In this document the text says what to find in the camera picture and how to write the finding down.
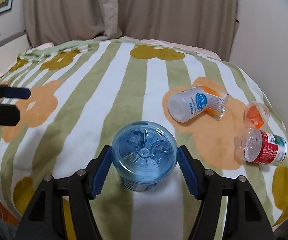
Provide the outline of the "blue plastic cup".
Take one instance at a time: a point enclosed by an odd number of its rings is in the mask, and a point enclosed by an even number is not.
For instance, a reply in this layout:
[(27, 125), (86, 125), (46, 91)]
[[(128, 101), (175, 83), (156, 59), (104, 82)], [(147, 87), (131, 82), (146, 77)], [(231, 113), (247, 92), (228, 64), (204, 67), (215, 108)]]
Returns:
[(121, 128), (111, 144), (111, 159), (122, 184), (146, 191), (167, 177), (177, 164), (177, 142), (160, 124), (138, 121)]

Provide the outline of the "clear cup with red label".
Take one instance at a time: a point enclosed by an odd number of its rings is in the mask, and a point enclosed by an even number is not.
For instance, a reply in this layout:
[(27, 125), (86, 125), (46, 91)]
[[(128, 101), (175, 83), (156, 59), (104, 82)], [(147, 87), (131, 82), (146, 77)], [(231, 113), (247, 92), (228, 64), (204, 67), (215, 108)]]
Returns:
[(234, 139), (235, 161), (278, 166), (286, 157), (283, 137), (253, 127), (245, 127)]

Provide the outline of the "orange plastic cup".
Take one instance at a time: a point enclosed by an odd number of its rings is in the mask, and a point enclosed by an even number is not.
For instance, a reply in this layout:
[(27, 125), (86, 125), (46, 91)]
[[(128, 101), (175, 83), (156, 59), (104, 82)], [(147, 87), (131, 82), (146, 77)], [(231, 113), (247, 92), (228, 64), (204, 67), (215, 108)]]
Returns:
[(268, 123), (270, 118), (269, 109), (256, 101), (249, 103), (244, 111), (244, 124), (260, 129)]

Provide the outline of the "clear cup with white label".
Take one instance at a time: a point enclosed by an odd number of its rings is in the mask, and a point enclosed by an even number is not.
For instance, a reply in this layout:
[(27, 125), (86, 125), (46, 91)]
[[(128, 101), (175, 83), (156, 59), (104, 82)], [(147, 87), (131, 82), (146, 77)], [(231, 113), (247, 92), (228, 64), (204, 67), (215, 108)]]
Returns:
[(224, 92), (216, 92), (215, 90), (206, 86), (199, 87), (202, 88), (207, 95), (208, 105), (205, 111), (217, 116), (218, 118), (222, 118), (226, 112), (228, 94)]

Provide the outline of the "white plastic cup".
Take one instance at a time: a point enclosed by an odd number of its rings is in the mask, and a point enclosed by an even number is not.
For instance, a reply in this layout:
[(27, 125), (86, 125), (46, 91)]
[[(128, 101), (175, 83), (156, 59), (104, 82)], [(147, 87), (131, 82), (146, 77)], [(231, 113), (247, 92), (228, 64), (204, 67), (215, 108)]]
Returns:
[(193, 87), (171, 95), (167, 107), (175, 121), (184, 123), (202, 113), (208, 104), (206, 92), (200, 87)]

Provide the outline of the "green striped flower blanket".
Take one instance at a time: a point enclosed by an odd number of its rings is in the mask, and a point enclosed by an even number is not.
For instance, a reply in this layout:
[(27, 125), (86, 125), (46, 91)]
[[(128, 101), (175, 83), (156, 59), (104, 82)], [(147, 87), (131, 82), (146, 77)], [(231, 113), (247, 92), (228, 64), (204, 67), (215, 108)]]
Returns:
[[(0, 126), (0, 201), (17, 219), (44, 176), (66, 177), (86, 167), (119, 129), (140, 120), (167, 128), (218, 174), (246, 176), (272, 226), (288, 218), (288, 149), (278, 166), (241, 164), (233, 157), (247, 105), (269, 105), (239, 67), (122, 39), (72, 41), (19, 54), (0, 84), (31, 90), (28, 100), (12, 100), (19, 123)], [(175, 122), (168, 98), (198, 85), (229, 94), (225, 115), (215, 119), (203, 113), (188, 124)]]

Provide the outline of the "beige curtain left panel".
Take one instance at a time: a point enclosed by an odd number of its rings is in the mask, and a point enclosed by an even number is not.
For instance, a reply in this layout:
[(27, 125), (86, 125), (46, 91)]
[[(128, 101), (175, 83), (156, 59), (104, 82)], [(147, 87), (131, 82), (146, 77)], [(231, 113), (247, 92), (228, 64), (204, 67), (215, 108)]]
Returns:
[(52, 42), (119, 38), (119, 0), (23, 0), (33, 47)]

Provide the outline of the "beige curtain panel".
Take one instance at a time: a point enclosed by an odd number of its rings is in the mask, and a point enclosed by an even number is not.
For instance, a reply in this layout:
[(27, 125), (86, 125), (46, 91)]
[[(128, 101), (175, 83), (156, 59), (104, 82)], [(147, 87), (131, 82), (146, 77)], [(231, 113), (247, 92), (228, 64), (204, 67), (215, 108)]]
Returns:
[(138, 40), (200, 47), (228, 61), (238, 0), (117, 0), (117, 29)]
[(33, 47), (52, 42), (119, 38), (119, 0), (23, 0)]

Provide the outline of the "beige curtain right panel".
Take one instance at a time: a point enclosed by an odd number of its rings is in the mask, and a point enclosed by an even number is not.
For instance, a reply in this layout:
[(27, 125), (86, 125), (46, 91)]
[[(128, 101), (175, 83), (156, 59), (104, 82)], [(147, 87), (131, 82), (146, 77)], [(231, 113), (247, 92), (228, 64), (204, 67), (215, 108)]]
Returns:
[(238, 0), (117, 0), (117, 29), (138, 40), (200, 47), (228, 61)]

